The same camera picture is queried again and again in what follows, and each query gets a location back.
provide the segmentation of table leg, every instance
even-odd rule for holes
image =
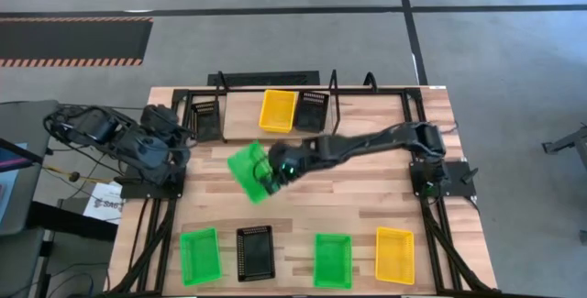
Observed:
[[[58,207],[32,202],[28,209],[27,226],[42,228],[80,237],[114,241],[117,225],[61,210]]]

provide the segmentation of black basket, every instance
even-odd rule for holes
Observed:
[[[218,101],[202,102],[192,105],[192,128],[196,124],[198,142],[224,139],[220,129],[220,111]]]
[[[328,94],[300,92],[295,107],[295,128],[319,133],[324,130],[328,112]]]
[[[275,277],[271,226],[237,229],[238,281]]]

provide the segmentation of orange and black hazard tape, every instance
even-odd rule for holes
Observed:
[[[137,66],[152,24],[152,17],[0,18],[0,67]]]
[[[0,59],[0,67],[32,68],[32,67],[89,67],[89,66],[135,66],[142,59],[49,59],[49,60],[6,60]]]

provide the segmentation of wooden table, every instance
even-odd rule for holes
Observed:
[[[185,87],[152,88],[149,104],[171,106],[174,88]],[[447,90],[443,87],[421,87],[421,90],[428,121],[439,125],[443,131],[453,128],[455,119]],[[195,101],[207,100],[199,97]],[[225,96],[220,97],[220,103],[223,114],[227,104]],[[338,133],[363,134],[404,122],[402,109],[400,98],[395,95],[341,95],[342,119]],[[448,149],[447,160],[462,158],[458,133],[445,134],[443,138]],[[227,158],[248,143],[250,141],[229,141],[227,144],[209,142],[192,150],[183,197],[178,201],[173,223],[164,295],[435,292],[420,205],[412,193],[408,171],[410,154],[407,151],[394,150],[357,157],[332,170],[309,173],[272,198],[253,205],[227,168]],[[482,281],[495,287],[477,211],[461,197],[449,197],[445,201],[455,248]],[[124,206],[109,267],[113,286],[127,272],[142,204],[141,200],[131,200]],[[136,257],[143,248],[149,213],[150,205],[144,215]],[[236,229],[262,225],[273,226],[276,278],[238,282]],[[210,226],[218,230],[224,277],[219,281],[184,287],[179,235]],[[415,285],[375,280],[375,230],[378,226],[414,232]],[[314,238],[317,232],[352,235],[352,290],[313,287]],[[440,246],[438,252],[445,286],[450,288],[446,255]],[[148,289],[154,286],[158,259],[159,251],[156,251],[151,259]]]

